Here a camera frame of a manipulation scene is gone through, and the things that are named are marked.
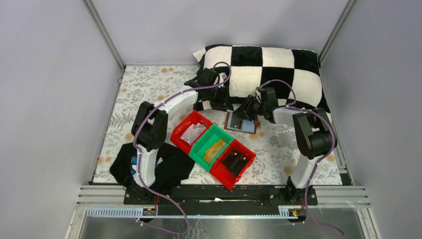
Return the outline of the brown leather card holder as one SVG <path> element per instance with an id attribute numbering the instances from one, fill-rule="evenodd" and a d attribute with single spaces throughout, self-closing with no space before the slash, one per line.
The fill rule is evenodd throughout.
<path id="1" fill-rule="evenodd" d="M 236 132 L 248 133 L 248 134 L 256 134 L 256 132 L 257 132 L 257 125 L 253 121 L 246 120 L 246 119 L 244 119 L 241 129 L 231 128 L 229 126 L 229 121 L 231 119 L 231 114 L 232 114 L 232 112 L 227 112 L 227 114 L 226 114 L 226 119 L 225 119 L 225 123 L 224 123 L 224 129 L 231 130 L 231 131 L 236 131 Z"/>

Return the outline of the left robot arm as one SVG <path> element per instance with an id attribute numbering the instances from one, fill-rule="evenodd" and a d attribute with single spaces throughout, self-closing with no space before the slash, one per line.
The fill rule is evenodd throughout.
<path id="1" fill-rule="evenodd" d="M 173 95 L 153 104 L 144 101 L 139 106 L 132 126 L 136 164 L 131 173 L 134 183 L 143 191 L 159 194 L 151 186 L 156 181 L 156 156 L 167 137 L 169 116 L 197 103 L 209 103 L 219 110 L 232 109 L 226 87 L 231 77 L 231 66 L 227 66 L 225 72 L 218 72 L 217 68 L 218 66 L 205 68 L 199 76 L 185 82 Z"/>

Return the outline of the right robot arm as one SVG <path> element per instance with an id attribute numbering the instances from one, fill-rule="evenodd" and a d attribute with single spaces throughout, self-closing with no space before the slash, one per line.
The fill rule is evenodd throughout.
<path id="1" fill-rule="evenodd" d="M 317 165 L 336 148 L 337 138 L 325 109 L 280 106 L 273 88 L 261 88 L 259 93 L 260 96 L 249 95 L 232 113 L 230 125 L 240 128 L 244 120 L 255 122 L 258 116 L 263 116 L 271 123 L 294 128 L 301 155 L 287 180 L 286 199 L 295 203 L 309 194 Z"/>

